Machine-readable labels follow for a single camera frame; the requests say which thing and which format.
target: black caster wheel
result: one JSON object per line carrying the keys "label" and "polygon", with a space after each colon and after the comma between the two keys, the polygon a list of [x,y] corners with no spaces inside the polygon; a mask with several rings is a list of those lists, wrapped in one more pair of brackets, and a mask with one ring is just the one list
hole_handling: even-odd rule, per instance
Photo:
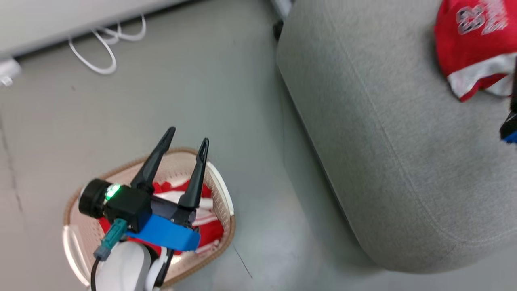
{"label": "black caster wheel", "polygon": [[279,20],[275,25],[273,25],[273,35],[276,40],[280,39],[280,34],[282,33],[282,28],[284,27],[284,22]]}

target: basket handle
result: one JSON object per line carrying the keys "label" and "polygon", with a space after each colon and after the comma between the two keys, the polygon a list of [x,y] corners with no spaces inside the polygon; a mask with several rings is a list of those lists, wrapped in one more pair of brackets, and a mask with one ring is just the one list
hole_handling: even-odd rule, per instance
{"label": "basket handle", "polygon": [[[77,279],[79,279],[79,281],[81,281],[85,286],[90,286],[90,281],[88,279],[90,271],[80,250],[79,240],[75,235],[75,231],[68,225],[63,227],[63,248],[65,249],[68,264],[72,268]],[[76,261],[73,252],[78,255],[79,263]]]}

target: camera lens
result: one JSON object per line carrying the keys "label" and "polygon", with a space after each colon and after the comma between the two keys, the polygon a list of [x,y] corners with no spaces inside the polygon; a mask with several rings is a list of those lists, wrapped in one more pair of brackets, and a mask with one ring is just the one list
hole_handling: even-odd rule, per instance
{"label": "camera lens", "polygon": [[100,179],[89,182],[79,196],[79,212],[95,219],[103,217],[103,203],[111,183]]}

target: gray ottoman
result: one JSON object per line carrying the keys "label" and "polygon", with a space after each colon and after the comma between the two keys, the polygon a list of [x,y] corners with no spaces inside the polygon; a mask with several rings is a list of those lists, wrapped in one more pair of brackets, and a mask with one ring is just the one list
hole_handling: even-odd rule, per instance
{"label": "gray ottoman", "polygon": [[508,100],[465,104],[437,67],[441,0],[299,0],[278,64],[363,249],[389,270],[472,264],[517,241]]}

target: teal connector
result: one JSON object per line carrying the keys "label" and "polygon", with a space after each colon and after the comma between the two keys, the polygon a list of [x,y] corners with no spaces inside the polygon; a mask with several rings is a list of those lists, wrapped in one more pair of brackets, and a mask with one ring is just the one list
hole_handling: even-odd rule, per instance
{"label": "teal connector", "polygon": [[102,239],[100,246],[95,250],[94,256],[99,258],[100,261],[106,261],[111,254],[111,249],[126,234],[127,230],[128,222],[123,219],[116,219]]}

